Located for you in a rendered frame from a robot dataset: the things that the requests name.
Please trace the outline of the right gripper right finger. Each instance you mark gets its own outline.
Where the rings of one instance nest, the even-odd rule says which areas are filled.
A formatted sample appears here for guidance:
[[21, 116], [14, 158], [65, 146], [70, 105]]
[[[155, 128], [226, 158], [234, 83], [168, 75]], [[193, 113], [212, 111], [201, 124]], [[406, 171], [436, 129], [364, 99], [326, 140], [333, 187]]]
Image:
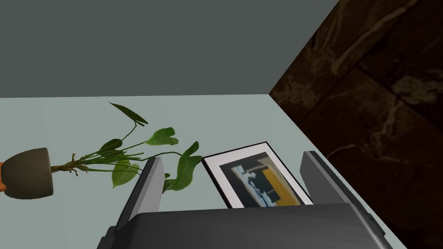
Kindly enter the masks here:
[[300, 174], [314, 204], [360, 203], [315, 151], [303, 152]]

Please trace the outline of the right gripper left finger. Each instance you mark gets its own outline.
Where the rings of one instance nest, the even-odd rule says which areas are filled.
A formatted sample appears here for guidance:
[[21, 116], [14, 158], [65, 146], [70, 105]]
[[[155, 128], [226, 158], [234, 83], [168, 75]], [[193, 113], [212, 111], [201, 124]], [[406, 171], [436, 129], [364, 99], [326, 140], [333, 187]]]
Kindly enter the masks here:
[[159, 211], [164, 179], [162, 159], [150, 158], [121, 212], [116, 231], [123, 228], [137, 214]]

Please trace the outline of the black framed picture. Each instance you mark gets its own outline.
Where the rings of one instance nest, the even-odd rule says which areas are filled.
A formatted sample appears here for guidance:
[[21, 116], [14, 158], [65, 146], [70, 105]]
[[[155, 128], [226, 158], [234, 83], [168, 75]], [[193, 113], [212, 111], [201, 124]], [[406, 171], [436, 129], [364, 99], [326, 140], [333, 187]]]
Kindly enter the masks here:
[[266, 141], [206, 156], [202, 163], [227, 208], [313, 203]]

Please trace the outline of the green potted plant grey pot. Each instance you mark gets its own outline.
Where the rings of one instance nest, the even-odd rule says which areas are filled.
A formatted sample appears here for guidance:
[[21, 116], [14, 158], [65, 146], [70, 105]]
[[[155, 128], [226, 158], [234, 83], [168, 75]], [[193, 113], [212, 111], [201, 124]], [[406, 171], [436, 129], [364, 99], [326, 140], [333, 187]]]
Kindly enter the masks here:
[[[162, 128], [153, 132], [151, 137], [143, 142], [123, 147], [124, 140], [139, 126], [144, 127], [149, 123], [139, 114], [129, 108], [111, 103], [115, 108], [124, 113], [133, 122], [133, 128], [123, 138], [114, 138], [107, 141], [96, 151], [76, 158], [73, 153], [71, 159], [64, 164], [51, 166], [48, 149], [46, 147], [27, 150], [7, 159], [2, 165], [3, 183], [6, 186], [4, 194], [14, 199], [32, 200], [51, 196], [54, 194], [52, 174], [56, 172], [111, 172], [112, 188], [130, 182], [136, 175], [140, 176], [143, 168], [139, 163], [150, 158], [166, 154], [179, 155], [176, 178], [170, 178], [169, 173], [164, 173], [164, 187], [162, 193], [172, 190], [185, 189], [193, 180], [196, 166], [202, 162], [203, 157], [196, 155], [199, 142], [195, 141], [183, 153], [167, 151], [153, 156], [142, 158], [144, 153], [130, 154], [129, 150], [142, 144], [149, 146], [177, 145], [179, 140], [174, 137], [176, 131], [172, 127]], [[94, 169], [90, 166], [106, 165], [112, 169]]]

